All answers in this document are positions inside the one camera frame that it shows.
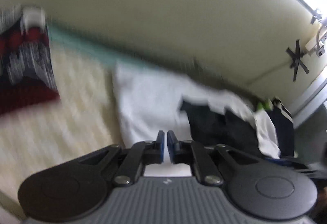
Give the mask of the white printed t-shirt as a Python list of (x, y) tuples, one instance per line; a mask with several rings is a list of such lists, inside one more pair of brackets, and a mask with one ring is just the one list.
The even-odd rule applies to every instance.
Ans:
[(211, 111), (230, 110), (254, 130), (260, 154), (278, 159), (280, 149), (273, 122), (265, 111), (255, 112), (244, 99), (228, 90), (215, 90), (197, 84), (186, 75), (164, 69), (116, 64), (113, 87), (122, 140), (126, 147), (155, 140), (158, 131), (174, 131), (179, 140), (191, 139), (183, 100), (208, 105)]

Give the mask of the black navy folded garment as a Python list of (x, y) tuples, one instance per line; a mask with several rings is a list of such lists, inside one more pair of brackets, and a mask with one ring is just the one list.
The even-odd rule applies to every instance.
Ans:
[(187, 115), (191, 138), (204, 146), (226, 144), (259, 158), (294, 157), (293, 119), (278, 98), (258, 105), (253, 124), (230, 109), (220, 114), (209, 105), (187, 101), (182, 102), (180, 111)]

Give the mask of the beige chevron bed sheet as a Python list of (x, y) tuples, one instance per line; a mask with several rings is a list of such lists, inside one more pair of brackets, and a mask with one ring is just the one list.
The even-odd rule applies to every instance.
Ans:
[(122, 143), (111, 71), (114, 59), (55, 45), (60, 98), (1, 117), (1, 197), (17, 201), (28, 176)]

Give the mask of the black red patterned sweater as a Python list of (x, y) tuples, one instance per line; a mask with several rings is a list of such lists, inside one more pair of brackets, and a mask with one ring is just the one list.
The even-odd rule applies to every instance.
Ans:
[(59, 98), (43, 8), (1, 9), (1, 114)]

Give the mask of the black tape cross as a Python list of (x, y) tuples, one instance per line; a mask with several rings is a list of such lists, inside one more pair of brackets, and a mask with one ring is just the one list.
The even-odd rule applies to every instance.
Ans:
[(306, 74), (309, 74), (309, 69), (302, 62), (302, 58), (305, 56), (305, 52), (300, 49), (300, 40), (297, 39), (295, 42), (295, 51), (292, 51), (290, 47), (286, 49), (286, 53), (290, 56), (292, 62), (290, 64), (290, 68), (294, 70), (293, 72), (293, 82), (297, 80), (298, 70), (301, 67)]

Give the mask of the wall socket with plug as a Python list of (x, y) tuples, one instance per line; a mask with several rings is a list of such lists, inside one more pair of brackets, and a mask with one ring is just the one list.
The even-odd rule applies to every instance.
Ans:
[(326, 48), (326, 19), (320, 22), (316, 36), (312, 37), (305, 45), (305, 50), (309, 55), (316, 54), (321, 57), (325, 53)]

